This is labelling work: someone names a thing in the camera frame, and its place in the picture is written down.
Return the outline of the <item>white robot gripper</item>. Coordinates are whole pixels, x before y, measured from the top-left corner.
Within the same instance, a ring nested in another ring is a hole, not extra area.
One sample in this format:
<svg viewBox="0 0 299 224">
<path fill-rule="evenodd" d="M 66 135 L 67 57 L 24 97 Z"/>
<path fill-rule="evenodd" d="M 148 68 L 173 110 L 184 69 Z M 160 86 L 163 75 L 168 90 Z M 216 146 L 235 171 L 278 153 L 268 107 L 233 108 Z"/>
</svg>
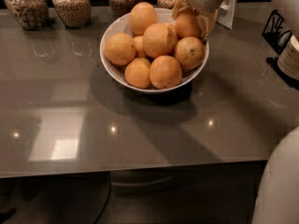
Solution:
<svg viewBox="0 0 299 224">
<path fill-rule="evenodd" d="M 197 15 L 197 21 L 202 31 L 201 39 L 206 41 L 215 27 L 218 18 L 217 9 L 227 10 L 230 2 L 231 0 L 176 0 L 172 18 L 175 20 L 185 10 L 201 11 Z"/>
</svg>

